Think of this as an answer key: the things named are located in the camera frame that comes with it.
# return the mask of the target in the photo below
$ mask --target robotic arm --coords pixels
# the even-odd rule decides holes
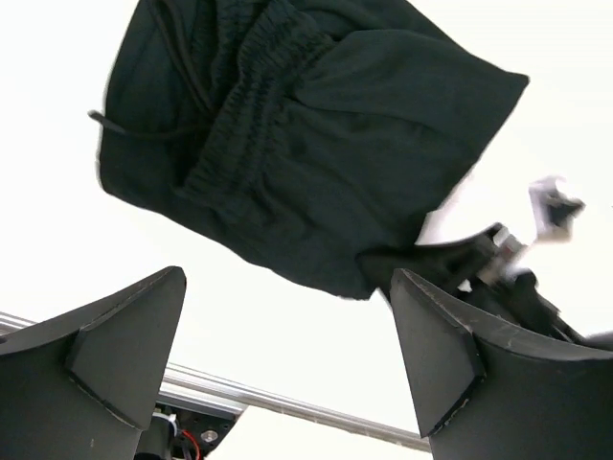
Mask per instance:
[[[539,236],[567,237],[582,204],[552,183],[532,193]],[[362,261],[389,292],[435,460],[601,460],[613,451],[613,335],[582,337],[537,293],[532,272],[510,276],[525,247],[497,224],[402,261]]]

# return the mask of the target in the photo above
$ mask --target cable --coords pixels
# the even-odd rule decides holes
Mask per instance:
[[[195,447],[195,460],[202,460],[202,457],[200,457],[200,446],[198,445],[198,442],[195,440],[192,434],[187,429],[184,429],[183,436],[188,438]]]
[[[181,450],[183,450],[184,460],[192,460],[192,453],[190,452],[190,447],[185,440],[181,443]]]

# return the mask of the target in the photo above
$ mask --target elastic waistband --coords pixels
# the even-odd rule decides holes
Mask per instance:
[[[287,0],[272,0],[238,49],[238,80],[216,114],[181,196],[240,219],[240,199],[258,176],[271,125],[288,88],[333,46],[314,19]]]

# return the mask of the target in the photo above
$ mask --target white background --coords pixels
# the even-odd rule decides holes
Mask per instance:
[[[566,173],[608,205],[613,4],[414,3],[469,51],[532,78],[477,168],[478,192],[433,238],[518,220],[525,209],[513,213],[511,203],[525,199],[526,181],[541,172]],[[378,296],[350,302],[294,286],[100,190],[99,127],[86,112],[102,108],[134,5],[30,0],[2,7],[0,311],[44,320],[181,265],[189,289],[172,362],[416,430],[393,318]],[[475,215],[482,209],[485,218]],[[612,254],[605,238],[613,225],[598,206],[588,210],[578,221],[581,246],[546,247],[532,263],[546,295],[573,325],[593,332],[613,329],[598,292],[606,292]]]

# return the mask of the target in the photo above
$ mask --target garment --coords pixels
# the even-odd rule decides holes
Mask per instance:
[[[404,0],[141,0],[108,84],[102,187],[302,286],[415,243],[528,78]]]

